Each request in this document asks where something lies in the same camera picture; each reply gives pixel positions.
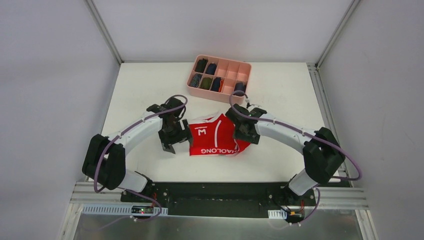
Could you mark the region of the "red underwear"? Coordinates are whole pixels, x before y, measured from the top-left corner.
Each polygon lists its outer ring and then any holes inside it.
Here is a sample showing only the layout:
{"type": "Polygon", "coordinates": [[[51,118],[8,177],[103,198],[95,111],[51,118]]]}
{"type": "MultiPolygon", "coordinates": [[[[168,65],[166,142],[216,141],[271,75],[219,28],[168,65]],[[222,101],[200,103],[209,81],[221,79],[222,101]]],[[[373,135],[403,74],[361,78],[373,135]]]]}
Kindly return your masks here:
{"type": "Polygon", "coordinates": [[[235,139],[235,125],[221,112],[188,121],[193,137],[190,156],[236,156],[251,144],[235,139]]]}

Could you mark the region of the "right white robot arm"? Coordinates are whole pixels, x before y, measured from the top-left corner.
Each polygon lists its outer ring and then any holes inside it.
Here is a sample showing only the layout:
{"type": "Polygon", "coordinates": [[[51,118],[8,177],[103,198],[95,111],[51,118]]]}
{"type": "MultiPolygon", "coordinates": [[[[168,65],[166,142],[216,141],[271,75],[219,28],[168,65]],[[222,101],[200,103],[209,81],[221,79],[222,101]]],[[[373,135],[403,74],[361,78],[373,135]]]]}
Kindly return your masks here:
{"type": "Polygon", "coordinates": [[[313,187],[328,183],[346,159],[328,128],[300,128],[274,118],[264,109],[248,110],[239,104],[231,106],[225,116],[234,124],[234,139],[257,145],[262,137],[267,137],[303,156],[303,170],[282,189],[284,200],[290,205],[302,201],[304,194],[313,187]]]}

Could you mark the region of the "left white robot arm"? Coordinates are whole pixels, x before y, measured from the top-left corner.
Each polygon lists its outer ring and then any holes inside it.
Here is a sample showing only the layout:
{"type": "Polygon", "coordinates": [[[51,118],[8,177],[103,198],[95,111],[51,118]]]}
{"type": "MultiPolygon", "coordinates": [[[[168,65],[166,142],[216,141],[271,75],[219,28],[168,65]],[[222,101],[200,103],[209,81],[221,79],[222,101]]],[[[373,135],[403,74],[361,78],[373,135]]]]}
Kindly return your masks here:
{"type": "Polygon", "coordinates": [[[174,144],[193,142],[188,121],[183,118],[186,105],[170,101],[161,105],[153,104],[146,113],[125,129],[103,136],[96,134],[89,142],[82,165],[82,173],[93,179],[96,193],[104,189],[124,189],[133,192],[140,202],[152,198],[153,189],[149,178],[129,170],[126,156],[151,135],[158,134],[160,145],[165,152],[175,153],[174,144]]]}

